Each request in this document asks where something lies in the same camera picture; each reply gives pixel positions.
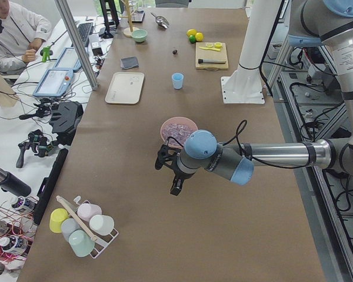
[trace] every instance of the white desk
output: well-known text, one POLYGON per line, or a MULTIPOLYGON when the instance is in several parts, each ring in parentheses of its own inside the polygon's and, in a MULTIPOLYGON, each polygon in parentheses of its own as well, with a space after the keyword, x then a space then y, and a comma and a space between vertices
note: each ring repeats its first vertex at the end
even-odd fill
MULTIPOLYGON (((98 32, 101 27, 102 25, 96 25, 96 32, 98 32)), ((49 46, 64 31, 64 23, 60 20, 54 28, 51 37, 47 42, 43 44, 43 46, 49 46)), ((111 39, 104 39, 101 42, 102 51, 104 53, 111 45, 111 42, 111 39)), ((68 33, 66 33, 51 48, 54 52, 54 54, 51 56, 51 59, 58 58, 63 48, 70 45, 71 40, 68 36, 68 33)), ((91 62, 93 63, 94 58, 92 56, 90 48, 89 57, 91 62)), ((39 55, 38 52, 37 60, 28 65, 28 67, 23 71, 21 76, 16 81, 16 84, 22 82, 39 82, 45 71, 49 68, 52 68, 56 62, 49 61, 46 63, 39 63, 41 59, 42 57, 39 55)), ((32 110, 32 108, 34 107, 33 104, 38 103, 38 101, 35 99, 35 97, 32 96, 32 93, 36 88, 36 83, 23 83, 18 85, 16 84, 13 87, 13 90, 18 93, 18 97, 20 98, 22 103, 18 101, 16 105, 12 108, 0 107, 0 167, 11 172, 17 178, 21 179, 26 184, 28 184, 32 188, 30 196, 36 196, 44 177, 48 177, 51 171, 51 167, 57 157, 58 151, 62 146, 60 146, 59 149, 54 148, 53 151, 50 152, 50 156, 43 158, 34 156, 34 153, 31 150, 27 150, 24 156, 23 168, 16 168, 15 165, 19 156, 18 144, 23 142, 24 140, 27 140, 29 132, 41 129, 44 134, 48 134, 46 136, 49 140, 51 140, 51 136, 53 140, 56 139, 56 135, 53 135, 51 133, 52 127, 48 124, 51 115, 43 117, 42 119, 35 117, 35 120, 18 119, 18 116, 23 115, 24 113, 34 113, 35 109, 32 110)), ((75 74, 74 79, 71 83, 71 87, 73 89, 73 93, 75 93, 75 96, 70 98, 70 100, 82 103, 83 108, 85 110, 86 103, 89 101, 89 97, 91 94, 91 87, 82 70, 75 74)), ((13 194, 4 193, 0 189, 0 205, 4 203, 3 207, 9 208, 9 202, 6 201, 10 201, 12 196, 13 194)), ((10 263, 8 267, 15 268, 17 265, 21 264, 21 262, 13 262, 10 263)), ((0 282, 10 282, 15 280, 15 278, 12 278, 7 274, 0 276, 0 282)))

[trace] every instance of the warning label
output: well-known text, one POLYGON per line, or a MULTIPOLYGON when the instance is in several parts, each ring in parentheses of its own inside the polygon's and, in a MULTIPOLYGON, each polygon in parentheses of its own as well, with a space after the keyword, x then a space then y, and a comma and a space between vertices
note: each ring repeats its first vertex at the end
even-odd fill
POLYGON ((338 75, 353 72, 353 44, 333 51, 338 75))

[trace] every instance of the person's hand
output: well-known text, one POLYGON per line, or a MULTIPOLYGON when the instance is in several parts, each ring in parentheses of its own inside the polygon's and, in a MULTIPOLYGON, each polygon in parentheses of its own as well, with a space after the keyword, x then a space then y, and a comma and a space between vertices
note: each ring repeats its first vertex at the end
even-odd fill
POLYGON ((32 61, 35 61, 35 52, 36 50, 34 49, 26 50, 26 53, 22 55, 23 62, 30 63, 32 61))
POLYGON ((35 38, 32 42, 29 44, 28 49, 34 49, 38 51, 38 49, 42 46, 43 40, 41 38, 35 38))

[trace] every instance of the white shirt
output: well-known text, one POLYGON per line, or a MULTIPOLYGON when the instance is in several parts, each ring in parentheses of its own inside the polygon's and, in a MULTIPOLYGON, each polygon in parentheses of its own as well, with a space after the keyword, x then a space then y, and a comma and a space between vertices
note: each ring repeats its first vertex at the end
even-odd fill
POLYGON ((52 28, 49 20, 26 8, 9 3, 9 15, 2 20, 0 33, 0 72, 21 73, 26 64, 22 55, 35 38, 47 40, 52 28))

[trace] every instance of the keyboard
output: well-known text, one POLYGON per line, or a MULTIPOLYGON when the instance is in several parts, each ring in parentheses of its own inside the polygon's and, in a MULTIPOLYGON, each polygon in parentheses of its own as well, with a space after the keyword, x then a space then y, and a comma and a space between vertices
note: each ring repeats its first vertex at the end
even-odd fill
POLYGON ((77 26, 77 31, 80 34, 81 41, 84 47, 89 45, 89 35, 93 33, 94 23, 93 22, 83 22, 77 26))

